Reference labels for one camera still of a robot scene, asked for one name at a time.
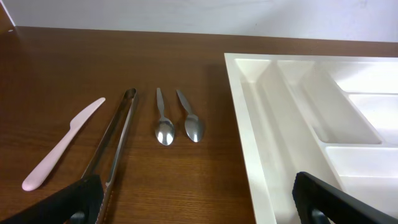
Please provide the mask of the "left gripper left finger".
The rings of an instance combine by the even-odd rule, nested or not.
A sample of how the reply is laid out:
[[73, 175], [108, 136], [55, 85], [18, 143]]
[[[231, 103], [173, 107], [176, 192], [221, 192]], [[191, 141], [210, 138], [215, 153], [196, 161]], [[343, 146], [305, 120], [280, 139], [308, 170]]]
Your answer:
[[86, 176], [1, 223], [96, 223], [104, 191], [99, 175]]

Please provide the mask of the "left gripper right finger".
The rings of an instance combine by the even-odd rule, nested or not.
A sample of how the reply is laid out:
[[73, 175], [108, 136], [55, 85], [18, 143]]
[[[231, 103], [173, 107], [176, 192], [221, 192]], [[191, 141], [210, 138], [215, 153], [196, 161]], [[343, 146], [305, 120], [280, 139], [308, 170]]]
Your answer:
[[302, 223], [397, 224], [387, 215], [308, 172], [295, 176], [292, 196]]

